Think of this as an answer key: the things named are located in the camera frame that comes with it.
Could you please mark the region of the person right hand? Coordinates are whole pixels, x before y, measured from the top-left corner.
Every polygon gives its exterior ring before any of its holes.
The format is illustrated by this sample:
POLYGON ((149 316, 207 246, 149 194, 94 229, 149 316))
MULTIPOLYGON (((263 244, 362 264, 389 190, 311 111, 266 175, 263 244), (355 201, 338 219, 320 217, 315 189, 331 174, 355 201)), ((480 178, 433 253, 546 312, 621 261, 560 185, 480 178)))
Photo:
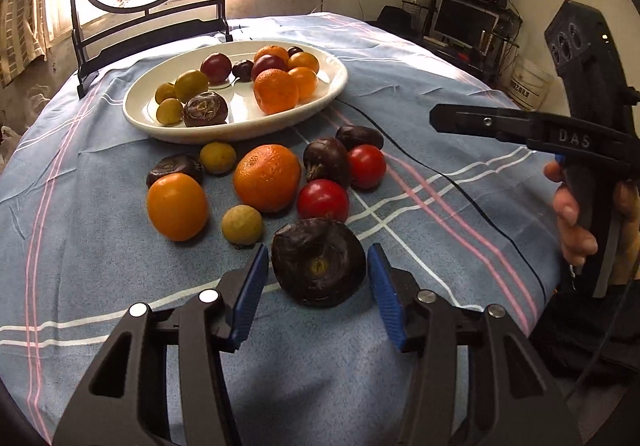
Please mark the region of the person right hand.
MULTIPOLYGON (((562 166, 555 160, 544 166, 544 176, 559 183, 552 206, 560 234, 562 255, 573 266, 581 266, 588 256, 598 250, 597 239, 578 224, 579 204, 565 184, 562 166)), ((622 214, 620 240, 610 276, 610 284, 626 284, 634 271, 634 261, 639 253, 639 193, 631 182, 616 186, 614 204, 622 214)))

